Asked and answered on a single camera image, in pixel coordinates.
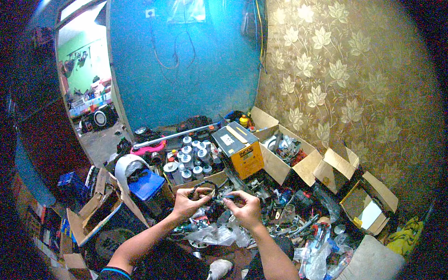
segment sleeve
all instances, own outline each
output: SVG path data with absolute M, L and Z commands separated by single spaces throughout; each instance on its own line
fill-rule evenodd
M 117 267 L 105 267 L 99 274 L 97 280 L 131 280 L 131 276 Z

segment concrete floor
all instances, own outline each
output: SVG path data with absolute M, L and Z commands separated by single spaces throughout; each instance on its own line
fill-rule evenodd
M 117 131 L 121 132 L 121 135 L 115 135 Z M 102 167 L 103 162 L 109 161 L 110 156 L 116 153 L 116 146 L 123 137 L 131 141 L 129 133 L 123 130 L 123 124 L 117 121 L 113 127 L 108 129 L 82 134 L 80 142 L 93 164 Z

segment white tape roll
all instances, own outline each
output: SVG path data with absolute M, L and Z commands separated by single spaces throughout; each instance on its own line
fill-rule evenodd
M 142 164 L 149 169 L 149 164 L 138 155 L 128 154 L 120 157 L 115 165 L 115 178 L 120 183 L 126 193 L 129 193 L 128 176 L 136 169 L 141 168 Z

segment electrical outlet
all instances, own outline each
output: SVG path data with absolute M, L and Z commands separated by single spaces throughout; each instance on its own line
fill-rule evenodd
M 155 10 L 154 9 L 146 10 L 146 18 L 150 18 L 150 17 L 155 17 Z

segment floral wallpaper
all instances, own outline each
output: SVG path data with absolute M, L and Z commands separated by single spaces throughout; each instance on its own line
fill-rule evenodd
M 422 39 L 386 1 L 267 0 L 256 105 L 322 154 L 343 140 L 404 211 L 437 186 L 442 108 Z

